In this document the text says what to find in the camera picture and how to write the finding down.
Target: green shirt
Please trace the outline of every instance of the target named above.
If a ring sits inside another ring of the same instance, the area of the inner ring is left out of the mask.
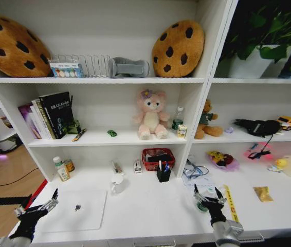
[[[214,113],[203,113],[201,119],[199,120],[199,124],[208,125],[208,121],[213,119]]]

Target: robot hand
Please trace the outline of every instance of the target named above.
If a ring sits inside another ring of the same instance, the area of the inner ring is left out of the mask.
[[[10,239],[16,237],[26,237],[33,240],[33,233],[38,220],[47,215],[58,204],[58,189],[55,190],[52,199],[43,205],[35,206],[25,210],[25,206],[21,204],[15,213],[20,220],[20,225],[17,227],[16,232],[10,236]]]
[[[211,225],[218,221],[226,221],[226,217],[224,217],[224,215],[222,214],[221,209],[224,207],[224,203],[227,199],[223,198],[222,193],[217,188],[215,188],[215,191],[217,194],[217,198],[204,197],[198,192],[198,188],[195,184],[194,197],[198,202],[202,204],[202,206],[208,208],[212,218]]]
[[[214,229],[213,233],[216,245],[224,247],[240,246],[238,235],[243,232],[243,227],[238,222],[227,220],[226,217],[224,217],[221,209],[227,199],[223,198],[221,192],[217,188],[215,188],[215,191],[217,198],[204,197],[198,192],[198,188],[195,185],[193,196],[196,198],[197,202],[208,208],[211,215],[211,225]]]

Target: white robot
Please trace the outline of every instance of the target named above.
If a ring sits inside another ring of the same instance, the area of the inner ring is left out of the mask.
[[[221,209],[226,202],[220,191],[215,188],[218,198],[204,197],[198,192],[195,185],[194,197],[202,206],[208,208],[211,215],[211,225],[214,229],[215,243],[220,247],[237,247],[240,242],[237,236],[243,232],[243,227],[234,221],[227,220]],[[55,190],[52,199],[44,205],[29,208],[20,205],[15,209],[20,220],[16,232],[9,237],[0,238],[0,247],[28,247],[33,240],[33,233],[38,220],[51,211],[58,204],[58,189]]]

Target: pink teddy bear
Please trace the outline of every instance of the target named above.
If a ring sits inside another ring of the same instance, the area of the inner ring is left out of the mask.
[[[141,140],[147,140],[150,135],[155,133],[158,139],[168,137],[168,131],[165,128],[170,114],[162,112],[166,103],[166,93],[158,91],[153,93],[151,90],[145,90],[139,93],[137,104],[142,113],[133,117],[139,127],[138,135]]]

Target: red basket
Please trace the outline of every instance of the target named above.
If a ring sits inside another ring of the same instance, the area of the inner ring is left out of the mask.
[[[146,155],[150,155],[152,157],[154,156],[160,156],[163,154],[168,154],[172,161],[168,161],[168,164],[173,168],[175,164],[175,158],[172,154],[172,151],[168,148],[146,148],[142,151],[142,161],[144,163],[144,166],[147,171],[157,171],[157,166],[159,165],[159,162],[147,162],[146,161]]]

